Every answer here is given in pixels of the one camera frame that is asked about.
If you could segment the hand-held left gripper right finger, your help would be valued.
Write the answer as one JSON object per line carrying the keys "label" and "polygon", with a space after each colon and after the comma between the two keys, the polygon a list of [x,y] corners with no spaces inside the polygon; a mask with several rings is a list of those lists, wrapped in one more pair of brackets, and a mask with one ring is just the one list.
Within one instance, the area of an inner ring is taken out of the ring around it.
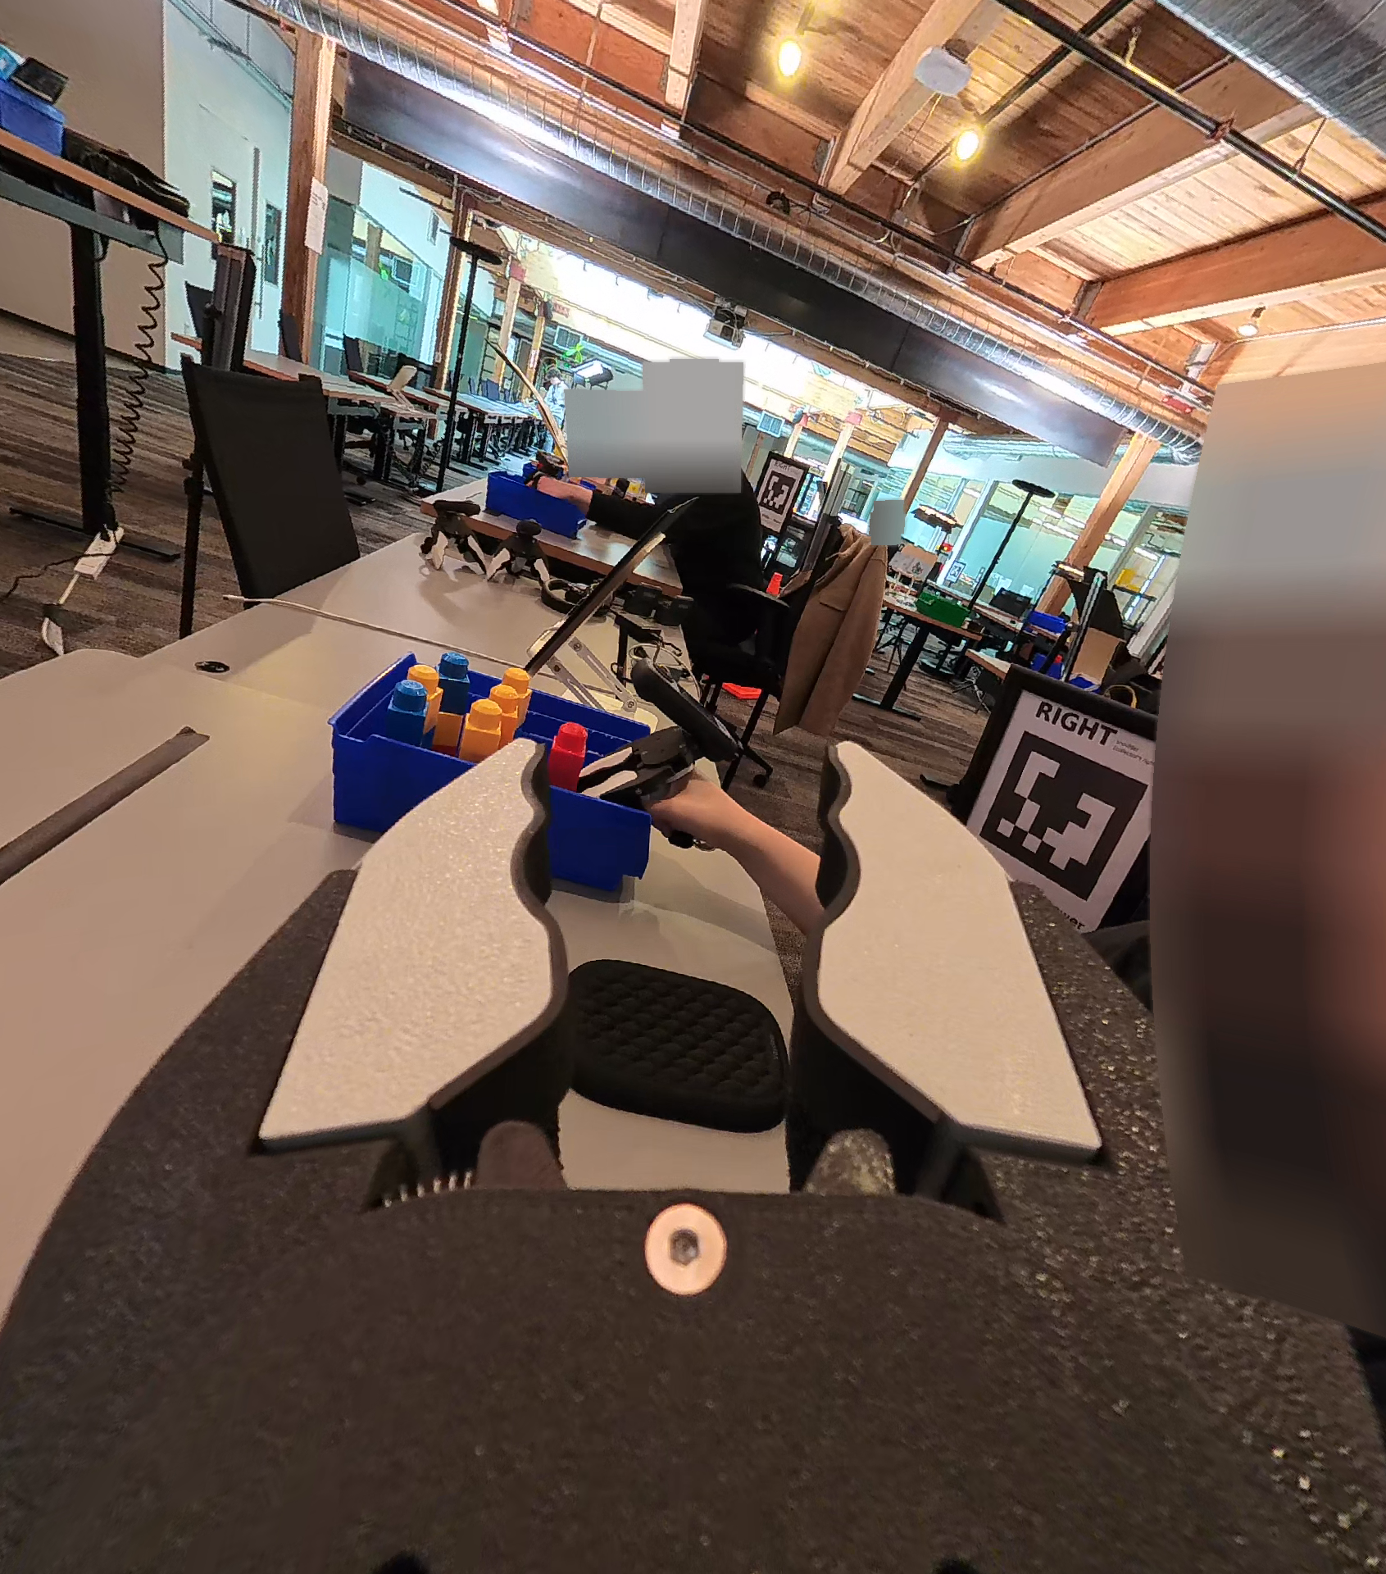
{"label": "hand-held left gripper right finger", "polygon": [[1100,1132],[1008,878],[854,743],[820,781],[822,925],[802,963],[802,1170],[877,1132],[902,1191],[973,1151],[1097,1162]]}

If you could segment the cluster of block towers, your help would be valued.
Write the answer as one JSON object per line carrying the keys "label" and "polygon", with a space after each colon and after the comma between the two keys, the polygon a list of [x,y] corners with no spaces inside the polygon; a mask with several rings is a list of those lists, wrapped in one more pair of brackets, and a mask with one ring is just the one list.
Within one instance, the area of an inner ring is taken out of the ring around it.
{"label": "cluster of block towers", "polygon": [[481,763],[504,748],[529,716],[531,673],[508,665],[481,688],[469,658],[443,652],[437,664],[414,664],[396,681],[378,734],[394,743]]}

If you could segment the blue plastic bin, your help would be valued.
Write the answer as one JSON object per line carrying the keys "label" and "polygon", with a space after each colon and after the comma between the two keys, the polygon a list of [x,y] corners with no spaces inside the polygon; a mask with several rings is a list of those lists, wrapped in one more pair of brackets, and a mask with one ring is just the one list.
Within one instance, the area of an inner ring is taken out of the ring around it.
{"label": "blue plastic bin", "polygon": [[[392,693],[415,661],[415,654],[405,654],[330,718],[335,820],[347,828],[386,832],[469,770],[452,755],[384,734]],[[587,763],[650,735],[650,724],[536,690],[520,737],[548,748],[565,721],[587,729]],[[645,812],[565,789],[553,789],[548,802],[553,879],[612,893],[625,878],[645,874],[653,836]]]}

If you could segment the tan coat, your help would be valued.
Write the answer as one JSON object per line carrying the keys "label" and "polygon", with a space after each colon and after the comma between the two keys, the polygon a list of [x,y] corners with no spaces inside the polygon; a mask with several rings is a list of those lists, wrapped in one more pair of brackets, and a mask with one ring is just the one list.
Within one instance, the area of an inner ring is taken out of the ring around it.
{"label": "tan coat", "polygon": [[802,729],[832,737],[877,646],[887,549],[843,526],[834,553],[807,582],[775,716],[775,735]]}

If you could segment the tilted board with white stand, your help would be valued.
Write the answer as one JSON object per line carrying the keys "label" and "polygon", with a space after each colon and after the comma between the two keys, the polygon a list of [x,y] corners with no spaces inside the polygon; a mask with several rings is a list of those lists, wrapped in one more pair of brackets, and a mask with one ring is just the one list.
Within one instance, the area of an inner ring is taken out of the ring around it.
{"label": "tilted board with white stand", "polygon": [[617,592],[633,577],[640,563],[665,543],[665,536],[681,529],[693,506],[693,502],[684,502],[667,511],[659,526],[638,540],[543,642],[532,646],[526,658],[531,680],[539,680],[539,675],[551,671],[561,688],[584,707],[625,718],[636,718],[638,710],[648,710],[648,703],[636,698],[636,690],[584,643],[584,629],[593,616],[608,610]]}

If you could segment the brown worktable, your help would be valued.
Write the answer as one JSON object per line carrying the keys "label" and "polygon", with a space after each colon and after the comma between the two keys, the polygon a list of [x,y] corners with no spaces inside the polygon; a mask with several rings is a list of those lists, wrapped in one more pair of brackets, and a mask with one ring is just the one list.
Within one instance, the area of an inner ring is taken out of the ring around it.
{"label": "brown worktable", "polygon": [[[481,508],[471,518],[471,524],[467,524],[467,529],[484,543],[506,545],[520,530],[520,521],[504,515],[493,515]],[[539,549],[539,555],[551,566],[565,564],[567,569],[593,577],[605,577],[633,546],[633,543],[625,540],[617,533],[605,530],[596,521],[584,521],[576,537],[567,537],[542,529],[534,537],[534,545]],[[636,564],[629,581],[631,584],[652,584],[669,597],[678,597],[684,592],[684,582],[669,555],[665,553],[665,546],[659,546],[653,553],[648,553]]]}

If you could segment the wooden desk black legs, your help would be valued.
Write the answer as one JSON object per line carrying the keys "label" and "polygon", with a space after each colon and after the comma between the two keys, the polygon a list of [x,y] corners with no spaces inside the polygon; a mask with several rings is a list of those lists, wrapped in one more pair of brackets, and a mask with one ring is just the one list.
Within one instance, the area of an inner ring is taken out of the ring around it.
{"label": "wooden desk black legs", "polygon": [[937,636],[944,643],[971,646],[987,633],[987,620],[979,612],[971,607],[963,607],[959,620],[954,624],[919,612],[917,607],[898,607],[894,612],[898,615],[902,626],[910,629],[907,642],[902,649],[898,665],[893,671],[893,678],[887,680],[887,687],[881,698],[875,699],[855,696],[855,699],[894,718],[923,721],[923,716],[919,710],[910,710],[902,703],[902,696],[907,687],[907,680],[917,671],[928,642]]}

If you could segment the framed marker sign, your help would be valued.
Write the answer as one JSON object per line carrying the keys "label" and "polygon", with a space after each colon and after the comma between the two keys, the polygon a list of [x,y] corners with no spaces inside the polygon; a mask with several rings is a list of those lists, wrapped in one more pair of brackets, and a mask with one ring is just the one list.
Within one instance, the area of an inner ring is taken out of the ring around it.
{"label": "framed marker sign", "polygon": [[1158,718],[1013,664],[950,807],[1080,932],[1150,913]]}

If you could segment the black white clamp device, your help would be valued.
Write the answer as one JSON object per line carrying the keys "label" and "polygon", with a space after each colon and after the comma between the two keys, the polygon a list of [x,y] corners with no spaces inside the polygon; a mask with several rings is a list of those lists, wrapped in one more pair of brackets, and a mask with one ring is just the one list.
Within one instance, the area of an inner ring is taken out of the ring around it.
{"label": "black white clamp device", "polygon": [[474,569],[484,577],[490,576],[493,569],[484,543],[471,529],[471,520],[481,511],[477,502],[467,499],[437,497],[429,502],[429,530],[421,546],[429,569],[450,576],[461,569]]}
{"label": "black white clamp device", "polygon": [[574,612],[576,601],[565,594],[565,588],[551,590],[551,569],[539,551],[539,536],[542,524],[536,520],[526,518],[514,521],[513,536],[497,551],[497,555],[490,557],[485,581],[495,582],[498,576],[506,576],[508,581],[534,581],[539,588],[539,598],[548,610],[559,615]]}

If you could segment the small blue storage bin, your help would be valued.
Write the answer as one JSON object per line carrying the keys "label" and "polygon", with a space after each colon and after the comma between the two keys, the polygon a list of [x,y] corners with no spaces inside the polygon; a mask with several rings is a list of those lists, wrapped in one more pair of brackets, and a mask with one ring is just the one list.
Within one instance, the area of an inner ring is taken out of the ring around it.
{"label": "small blue storage bin", "polygon": [[576,540],[587,524],[587,511],[506,471],[485,477],[485,511],[513,521],[534,521],[542,530]]}

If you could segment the black floor lamp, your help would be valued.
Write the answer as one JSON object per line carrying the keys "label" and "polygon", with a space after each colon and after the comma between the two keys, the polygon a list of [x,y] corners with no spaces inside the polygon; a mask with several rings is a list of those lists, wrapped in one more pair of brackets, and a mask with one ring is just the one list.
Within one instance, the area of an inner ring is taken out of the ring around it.
{"label": "black floor lamp", "polygon": [[1043,497],[1043,499],[1053,499],[1053,497],[1055,497],[1055,493],[1053,493],[1052,488],[1040,486],[1040,484],[1034,484],[1034,481],[1015,479],[1012,486],[1019,493],[1019,499],[1022,499],[1022,502],[1019,502],[1019,506],[1017,506],[1013,520],[1006,524],[1006,530],[1005,530],[1003,540],[998,543],[998,546],[996,546],[996,551],[992,551],[989,564],[987,564],[985,572],[982,572],[982,577],[978,581],[978,584],[976,584],[976,590],[973,590],[973,594],[971,594],[971,598],[969,598],[969,602],[966,602],[971,612],[978,607],[978,601],[979,601],[979,597],[982,597],[982,590],[985,590],[985,588],[989,584],[989,581],[992,577],[992,572],[996,572],[998,563],[1003,561],[1003,555],[1005,555],[1008,543],[1013,540],[1017,526],[1019,526],[1022,520],[1026,518],[1031,503],[1034,503],[1035,499],[1040,499],[1040,497]]}

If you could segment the black panel on easel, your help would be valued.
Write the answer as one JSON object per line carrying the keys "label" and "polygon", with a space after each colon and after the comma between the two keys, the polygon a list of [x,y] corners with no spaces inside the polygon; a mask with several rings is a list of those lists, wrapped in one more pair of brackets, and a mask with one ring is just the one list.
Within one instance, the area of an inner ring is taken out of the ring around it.
{"label": "black panel on easel", "polygon": [[246,601],[360,561],[319,377],[270,381],[183,362],[194,429],[179,638],[191,635],[202,493],[216,502]]}

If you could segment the white power adapter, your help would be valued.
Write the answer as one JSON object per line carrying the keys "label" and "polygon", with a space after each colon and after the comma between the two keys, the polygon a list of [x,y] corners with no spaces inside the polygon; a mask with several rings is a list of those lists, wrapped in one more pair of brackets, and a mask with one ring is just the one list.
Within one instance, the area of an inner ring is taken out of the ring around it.
{"label": "white power adapter", "polygon": [[127,530],[119,524],[94,536],[77,561],[71,577],[62,592],[56,597],[56,601],[42,604],[41,642],[55,656],[62,656],[67,652],[67,601],[71,601],[71,594],[78,590],[80,581],[97,581],[107,569],[123,537]]}

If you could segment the black standing desk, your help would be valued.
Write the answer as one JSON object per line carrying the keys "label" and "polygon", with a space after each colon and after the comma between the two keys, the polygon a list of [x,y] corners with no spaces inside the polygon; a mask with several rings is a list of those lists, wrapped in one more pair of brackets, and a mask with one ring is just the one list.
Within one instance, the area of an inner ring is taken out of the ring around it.
{"label": "black standing desk", "polygon": [[185,236],[216,235],[191,217],[103,173],[33,147],[0,128],[0,197],[67,224],[71,248],[71,337],[77,367],[78,520],[12,506],[29,521],[92,540],[123,543],[113,508],[113,438],[101,264],[107,245],[134,248],[158,260],[183,260]]}

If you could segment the large silver air duct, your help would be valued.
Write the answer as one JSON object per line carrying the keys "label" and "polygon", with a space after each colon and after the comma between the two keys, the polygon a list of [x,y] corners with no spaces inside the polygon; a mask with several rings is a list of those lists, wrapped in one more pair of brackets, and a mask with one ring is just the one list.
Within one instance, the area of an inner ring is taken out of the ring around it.
{"label": "large silver air duct", "polygon": [[1386,156],[1386,3],[1170,3],[1170,12]]}

